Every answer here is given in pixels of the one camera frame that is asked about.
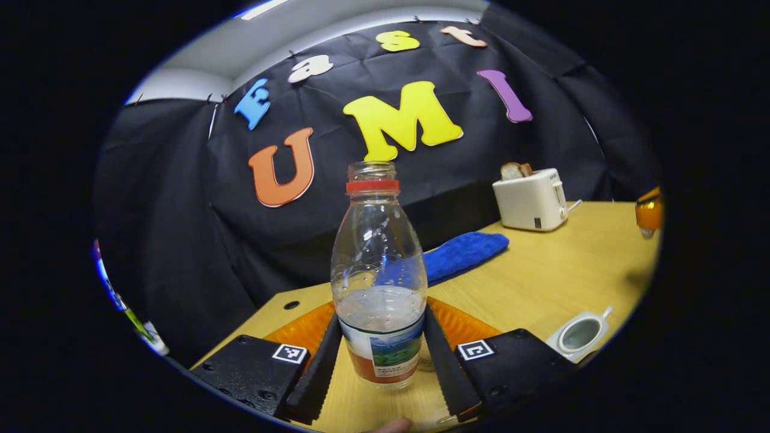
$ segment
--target yellow letter m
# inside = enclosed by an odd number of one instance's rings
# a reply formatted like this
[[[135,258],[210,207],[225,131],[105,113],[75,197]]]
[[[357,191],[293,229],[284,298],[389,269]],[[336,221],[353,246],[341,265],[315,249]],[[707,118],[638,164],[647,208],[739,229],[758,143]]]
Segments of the yellow letter m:
[[[369,152],[365,161],[390,161],[398,149],[385,142],[383,133],[393,137],[404,149],[417,147],[417,121],[423,127],[422,141],[436,146],[463,136],[436,99],[434,84],[411,82],[401,89],[401,106],[395,109],[374,96],[364,96],[347,104],[342,112],[356,118]]]

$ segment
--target hand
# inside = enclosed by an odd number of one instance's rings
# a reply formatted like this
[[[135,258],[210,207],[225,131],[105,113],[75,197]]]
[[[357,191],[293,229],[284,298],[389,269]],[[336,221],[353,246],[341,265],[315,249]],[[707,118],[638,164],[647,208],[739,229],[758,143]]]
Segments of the hand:
[[[409,431],[410,428],[412,428],[412,420],[401,417],[385,425],[381,425],[374,430],[365,431],[364,433],[405,433],[406,431]]]

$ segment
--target white toaster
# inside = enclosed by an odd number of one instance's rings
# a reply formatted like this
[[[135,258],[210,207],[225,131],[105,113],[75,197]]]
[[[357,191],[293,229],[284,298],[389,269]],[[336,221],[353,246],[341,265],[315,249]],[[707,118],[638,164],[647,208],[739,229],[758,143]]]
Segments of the white toaster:
[[[492,184],[506,227],[550,231],[567,220],[567,199],[556,169]]]

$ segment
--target bottle label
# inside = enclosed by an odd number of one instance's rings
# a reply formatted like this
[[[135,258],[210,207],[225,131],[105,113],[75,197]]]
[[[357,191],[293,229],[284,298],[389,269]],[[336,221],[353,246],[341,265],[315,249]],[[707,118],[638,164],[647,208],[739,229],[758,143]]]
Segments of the bottle label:
[[[356,372],[368,381],[393,383],[411,376],[417,369],[423,317],[397,331],[365,331],[340,319]]]

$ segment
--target wooden table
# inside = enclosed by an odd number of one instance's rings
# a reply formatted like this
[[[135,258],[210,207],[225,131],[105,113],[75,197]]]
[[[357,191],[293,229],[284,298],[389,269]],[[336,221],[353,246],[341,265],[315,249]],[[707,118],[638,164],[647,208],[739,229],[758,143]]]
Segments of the wooden table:
[[[508,229],[500,222],[479,231],[502,233],[511,243],[480,267],[430,287],[428,294],[503,332],[523,327],[543,341],[580,312],[601,314],[612,306],[609,331],[596,348],[612,337],[644,294],[660,237],[642,238],[634,203],[612,202],[581,203],[549,233]],[[285,310],[293,300],[300,305]],[[277,294],[201,361],[238,335],[265,337],[330,300],[328,283]],[[411,386],[392,394],[368,391],[342,342],[320,418],[304,426],[365,431],[401,415],[412,419],[411,431],[440,431],[457,423],[437,423],[449,412],[434,372],[418,370]]]

